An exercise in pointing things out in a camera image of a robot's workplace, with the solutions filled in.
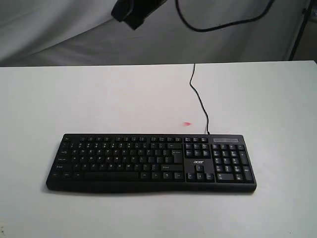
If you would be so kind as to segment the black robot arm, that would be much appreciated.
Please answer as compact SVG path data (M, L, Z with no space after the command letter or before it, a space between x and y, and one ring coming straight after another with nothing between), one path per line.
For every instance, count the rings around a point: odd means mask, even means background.
M166 0L117 0L111 16L118 22L126 23L132 30L136 30L165 2Z

